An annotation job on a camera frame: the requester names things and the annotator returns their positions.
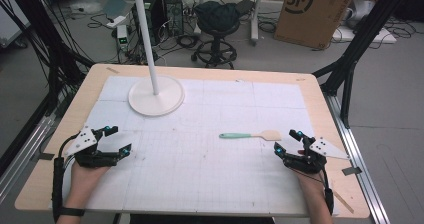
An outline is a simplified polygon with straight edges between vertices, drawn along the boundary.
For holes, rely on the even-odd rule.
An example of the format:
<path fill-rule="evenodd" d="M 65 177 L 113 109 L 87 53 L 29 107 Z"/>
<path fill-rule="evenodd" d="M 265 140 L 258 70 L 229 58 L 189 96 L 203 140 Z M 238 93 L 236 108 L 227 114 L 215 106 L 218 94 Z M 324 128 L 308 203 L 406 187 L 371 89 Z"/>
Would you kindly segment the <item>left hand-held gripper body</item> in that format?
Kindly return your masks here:
<path fill-rule="evenodd" d="M 99 141 L 96 140 L 94 131 L 89 126 L 84 126 L 65 151 L 65 156 L 73 156 L 81 167 L 86 168 L 116 166 L 118 160 L 109 157 L 110 152 L 97 149 Z"/>

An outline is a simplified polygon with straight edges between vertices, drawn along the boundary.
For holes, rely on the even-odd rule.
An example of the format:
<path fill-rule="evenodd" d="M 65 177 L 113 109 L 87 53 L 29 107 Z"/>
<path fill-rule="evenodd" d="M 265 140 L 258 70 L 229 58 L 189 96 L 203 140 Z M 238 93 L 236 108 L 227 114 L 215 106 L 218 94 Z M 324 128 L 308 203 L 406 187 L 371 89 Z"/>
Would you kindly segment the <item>green-handled wooden spatula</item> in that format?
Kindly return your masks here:
<path fill-rule="evenodd" d="M 262 138 L 266 141 L 280 141 L 281 134 L 276 130 L 264 130 L 260 133 L 221 133 L 219 135 L 223 139 L 238 139 L 238 138 Z"/>

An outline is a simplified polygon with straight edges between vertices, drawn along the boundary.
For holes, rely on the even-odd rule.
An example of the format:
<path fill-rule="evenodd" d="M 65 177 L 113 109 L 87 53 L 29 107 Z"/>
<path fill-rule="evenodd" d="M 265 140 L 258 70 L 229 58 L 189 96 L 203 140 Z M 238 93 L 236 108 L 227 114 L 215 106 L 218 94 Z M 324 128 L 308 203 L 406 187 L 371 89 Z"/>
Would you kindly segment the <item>person's left hand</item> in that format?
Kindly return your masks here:
<path fill-rule="evenodd" d="M 85 168 L 74 163 L 71 171 L 71 189 L 68 202 L 73 207 L 84 206 L 109 167 Z"/>

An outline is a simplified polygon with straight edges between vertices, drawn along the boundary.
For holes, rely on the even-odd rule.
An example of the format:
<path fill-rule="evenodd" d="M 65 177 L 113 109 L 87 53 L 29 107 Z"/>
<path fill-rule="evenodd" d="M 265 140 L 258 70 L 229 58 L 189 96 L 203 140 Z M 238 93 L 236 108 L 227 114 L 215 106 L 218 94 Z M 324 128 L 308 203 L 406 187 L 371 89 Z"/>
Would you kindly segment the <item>person's right hand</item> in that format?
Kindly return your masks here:
<path fill-rule="evenodd" d="M 324 185 L 320 174 L 307 174 L 296 171 L 300 188 L 307 203 L 318 203 L 325 200 Z"/>

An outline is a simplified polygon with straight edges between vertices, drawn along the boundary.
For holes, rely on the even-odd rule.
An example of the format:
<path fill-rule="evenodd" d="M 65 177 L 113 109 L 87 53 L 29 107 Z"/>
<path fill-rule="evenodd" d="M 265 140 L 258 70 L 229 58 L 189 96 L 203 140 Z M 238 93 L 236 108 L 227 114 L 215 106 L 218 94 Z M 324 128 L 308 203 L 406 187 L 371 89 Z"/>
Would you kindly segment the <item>white lamp stand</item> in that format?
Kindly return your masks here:
<path fill-rule="evenodd" d="M 149 76 L 141 78 L 131 87 L 128 101 L 130 106 L 141 115 L 149 117 L 164 116 L 181 106 L 185 98 L 184 88 L 177 79 L 156 73 L 144 1 L 135 0 L 135 3 Z"/>

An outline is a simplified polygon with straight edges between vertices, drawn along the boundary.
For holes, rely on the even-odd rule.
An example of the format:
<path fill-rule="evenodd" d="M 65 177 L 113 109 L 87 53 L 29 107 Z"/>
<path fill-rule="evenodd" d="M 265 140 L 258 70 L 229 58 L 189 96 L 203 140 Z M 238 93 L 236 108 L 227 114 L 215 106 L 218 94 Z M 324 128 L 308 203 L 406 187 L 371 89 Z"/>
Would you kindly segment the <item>white grid mat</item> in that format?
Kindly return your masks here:
<path fill-rule="evenodd" d="M 117 152 L 131 144 L 103 177 L 87 207 L 153 214 L 303 216 L 296 176 L 261 138 L 223 139 L 221 133 L 276 130 L 281 146 L 302 145 L 289 131 L 314 130 L 296 84 L 184 79 L 182 105 L 160 117 L 134 111 L 128 94 L 135 77 L 112 76 L 103 85 L 86 126 L 117 126 L 97 149 Z"/>

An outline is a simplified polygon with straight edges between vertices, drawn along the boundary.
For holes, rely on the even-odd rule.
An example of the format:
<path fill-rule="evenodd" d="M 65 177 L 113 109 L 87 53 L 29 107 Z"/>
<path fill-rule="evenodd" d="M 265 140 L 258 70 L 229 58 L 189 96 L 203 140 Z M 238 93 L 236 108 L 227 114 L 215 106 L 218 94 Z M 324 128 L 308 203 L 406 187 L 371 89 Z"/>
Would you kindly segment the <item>small device with green light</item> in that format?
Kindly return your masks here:
<path fill-rule="evenodd" d="M 118 25 L 116 28 L 116 38 L 119 48 L 123 51 L 128 50 L 128 30 L 126 25 Z"/>

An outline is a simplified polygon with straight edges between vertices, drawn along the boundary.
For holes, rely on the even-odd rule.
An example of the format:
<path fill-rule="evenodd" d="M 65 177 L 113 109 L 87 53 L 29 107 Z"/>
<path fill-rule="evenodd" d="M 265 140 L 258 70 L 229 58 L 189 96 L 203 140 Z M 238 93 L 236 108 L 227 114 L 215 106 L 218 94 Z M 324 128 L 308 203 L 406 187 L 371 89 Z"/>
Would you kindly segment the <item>white power strip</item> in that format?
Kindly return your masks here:
<path fill-rule="evenodd" d="M 117 25 L 120 25 L 122 22 L 124 22 L 126 20 L 125 16 L 118 16 L 114 19 L 112 19 L 111 21 L 109 21 L 106 26 L 108 28 L 115 28 Z"/>

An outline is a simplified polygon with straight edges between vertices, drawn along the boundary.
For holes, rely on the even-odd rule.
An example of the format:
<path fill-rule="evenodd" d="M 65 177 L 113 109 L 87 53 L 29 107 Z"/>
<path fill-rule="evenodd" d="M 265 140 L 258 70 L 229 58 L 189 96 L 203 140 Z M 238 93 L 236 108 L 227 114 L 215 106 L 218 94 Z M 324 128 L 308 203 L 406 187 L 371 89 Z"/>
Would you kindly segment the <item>large cardboard box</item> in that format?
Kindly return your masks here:
<path fill-rule="evenodd" d="M 284 0 L 274 38 L 325 49 L 351 0 Z"/>

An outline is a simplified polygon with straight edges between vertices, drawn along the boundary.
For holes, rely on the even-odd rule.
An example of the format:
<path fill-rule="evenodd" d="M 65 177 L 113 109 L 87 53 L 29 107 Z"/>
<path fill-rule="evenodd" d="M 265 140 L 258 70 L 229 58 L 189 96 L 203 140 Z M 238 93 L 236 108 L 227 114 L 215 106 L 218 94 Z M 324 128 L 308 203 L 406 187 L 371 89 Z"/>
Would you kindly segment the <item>flat white board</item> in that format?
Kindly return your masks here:
<path fill-rule="evenodd" d="M 385 28 L 382 28 L 376 34 L 359 34 L 354 33 L 354 30 L 347 26 L 338 27 L 333 33 L 332 39 L 336 42 L 351 42 L 356 36 L 361 36 L 362 38 L 373 37 L 372 42 L 376 44 L 394 44 L 397 42 L 397 39 Z"/>

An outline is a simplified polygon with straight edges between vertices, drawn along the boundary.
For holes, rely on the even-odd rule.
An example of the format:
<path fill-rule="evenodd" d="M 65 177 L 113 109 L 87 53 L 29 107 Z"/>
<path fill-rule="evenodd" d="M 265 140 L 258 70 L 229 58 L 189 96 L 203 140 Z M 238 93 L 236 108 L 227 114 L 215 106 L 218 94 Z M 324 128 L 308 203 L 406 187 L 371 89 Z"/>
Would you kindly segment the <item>black computer tower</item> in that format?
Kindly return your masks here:
<path fill-rule="evenodd" d="M 150 42 L 152 45 L 160 43 L 159 29 L 166 22 L 162 0 L 143 0 Z"/>
<path fill-rule="evenodd" d="M 171 36 L 182 35 L 183 28 L 183 3 L 182 0 L 163 0 L 168 19 L 168 33 Z"/>

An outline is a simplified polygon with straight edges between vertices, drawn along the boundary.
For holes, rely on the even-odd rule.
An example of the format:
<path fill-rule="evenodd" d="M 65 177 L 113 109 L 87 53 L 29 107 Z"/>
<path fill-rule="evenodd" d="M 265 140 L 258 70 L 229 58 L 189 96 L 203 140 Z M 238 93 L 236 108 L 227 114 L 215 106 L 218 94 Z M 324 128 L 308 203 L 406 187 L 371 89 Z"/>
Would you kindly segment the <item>white metal stand leg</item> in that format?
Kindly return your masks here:
<path fill-rule="evenodd" d="M 250 43 L 255 46 L 259 40 L 258 14 L 261 0 L 254 0 L 254 9 L 250 18 Z"/>

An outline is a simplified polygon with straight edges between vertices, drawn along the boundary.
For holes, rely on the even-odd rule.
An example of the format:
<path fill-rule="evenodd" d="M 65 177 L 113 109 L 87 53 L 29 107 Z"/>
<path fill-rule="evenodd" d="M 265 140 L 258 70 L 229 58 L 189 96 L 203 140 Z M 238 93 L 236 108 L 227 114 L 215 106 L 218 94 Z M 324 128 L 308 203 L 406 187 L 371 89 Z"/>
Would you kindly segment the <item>black stool with dark cloth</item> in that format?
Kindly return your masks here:
<path fill-rule="evenodd" d="M 191 60 L 200 59 L 205 63 L 206 68 L 228 64 L 233 69 L 237 51 L 225 41 L 225 37 L 239 29 L 240 13 L 236 9 L 236 5 L 207 1 L 195 6 L 194 12 L 198 18 L 199 29 L 211 35 L 213 39 L 200 44 L 191 55 Z"/>

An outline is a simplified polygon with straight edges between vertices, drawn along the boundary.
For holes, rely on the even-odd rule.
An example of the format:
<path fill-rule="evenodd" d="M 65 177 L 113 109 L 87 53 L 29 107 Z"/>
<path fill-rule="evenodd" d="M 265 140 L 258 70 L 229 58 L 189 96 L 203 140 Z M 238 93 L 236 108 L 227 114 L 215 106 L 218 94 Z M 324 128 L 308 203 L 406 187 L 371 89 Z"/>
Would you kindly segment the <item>aluminium rail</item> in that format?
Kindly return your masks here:
<path fill-rule="evenodd" d="M 56 120 L 55 114 L 30 118 L 22 131 L 0 158 L 0 204 L 6 199 L 17 179 L 36 153 Z"/>
<path fill-rule="evenodd" d="M 368 209 L 370 210 L 374 224 L 391 224 L 357 145 L 353 132 L 350 128 L 345 127 L 340 117 L 341 104 L 336 97 L 325 94 L 324 98 L 343 142 L 343 146 L 350 156 L 351 164 L 361 170 L 360 173 L 356 174 L 356 177 L 365 197 Z"/>

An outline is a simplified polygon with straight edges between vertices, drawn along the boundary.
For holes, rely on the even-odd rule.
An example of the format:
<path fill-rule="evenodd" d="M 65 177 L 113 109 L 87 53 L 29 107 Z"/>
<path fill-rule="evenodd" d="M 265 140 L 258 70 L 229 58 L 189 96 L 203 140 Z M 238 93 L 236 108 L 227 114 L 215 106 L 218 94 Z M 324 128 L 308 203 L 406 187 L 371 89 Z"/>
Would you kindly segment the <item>black metal frame stand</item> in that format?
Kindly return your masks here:
<path fill-rule="evenodd" d="M 45 114 L 51 114 L 57 106 L 59 92 L 65 86 L 74 87 L 82 83 L 85 74 L 78 67 L 78 63 L 87 68 L 94 65 L 92 60 L 64 42 L 51 21 L 43 0 L 14 1 L 29 21 L 29 27 L 15 14 L 7 0 L 0 0 L 0 6 L 30 42 L 40 64 L 48 68 L 49 73 L 46 76 L 48 93 L 0 157 L 0 177 L 5 175 L 12 161 L 23 148 L 24 141 L 29 137 L 35 124 Z"/>
<path fill-rule="evenodd" d="M 391 14 L 402 1 L 403 0 L 378 0 L 357 33 L 376 34 L 383 28 Z M 373 37 L 362 38 L 361 36 L 356 36 L 340 58 L 313 72 L 316 78 L 322 77 L 325 74 L 329 75 L 327 80 L 320 85 L 321 90 L 329 96 L 336 96 L 337 90 L 341 84 L 344 84 L 340 117 L 346 128 L 350 128 L 349 109 L 355 67 L 372 43 L 372 40 Z"/>

